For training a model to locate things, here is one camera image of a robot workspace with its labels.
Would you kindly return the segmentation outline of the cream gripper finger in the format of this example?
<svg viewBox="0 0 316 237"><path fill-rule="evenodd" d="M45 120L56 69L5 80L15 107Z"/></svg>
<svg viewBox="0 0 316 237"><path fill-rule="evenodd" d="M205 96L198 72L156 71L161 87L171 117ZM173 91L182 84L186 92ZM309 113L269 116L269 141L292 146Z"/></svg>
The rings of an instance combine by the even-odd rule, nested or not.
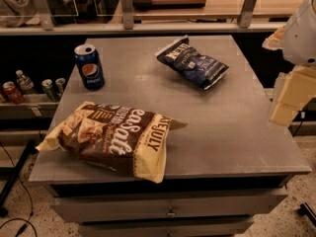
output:
<svg viewBox="0 0 316 237"><path fill-rule="evenodd" d="M315 67L295 65L289 73L280 73L275 82L269 121L289 126L315 96Z"/></svg>
<svg viewBox="0 0 316 237"><path fill-rule="evenodd" d="M277 29L273 34L266 38L262 47L269 50L278 50L283 48L283 34L285 26Z"/></svg>

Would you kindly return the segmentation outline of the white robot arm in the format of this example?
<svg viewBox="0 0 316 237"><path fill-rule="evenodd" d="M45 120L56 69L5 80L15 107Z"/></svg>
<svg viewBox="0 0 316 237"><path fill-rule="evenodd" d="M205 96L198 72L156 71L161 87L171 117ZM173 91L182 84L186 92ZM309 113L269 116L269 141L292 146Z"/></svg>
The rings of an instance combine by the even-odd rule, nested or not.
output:
<svg viewBox="0 0 316 237"><path fill-rule="evenodd" d="M272 123L289 126L316 96L316 0L304 0L262 47L280 49L283 59L294 65L275 81L269 117Z"/></svg>

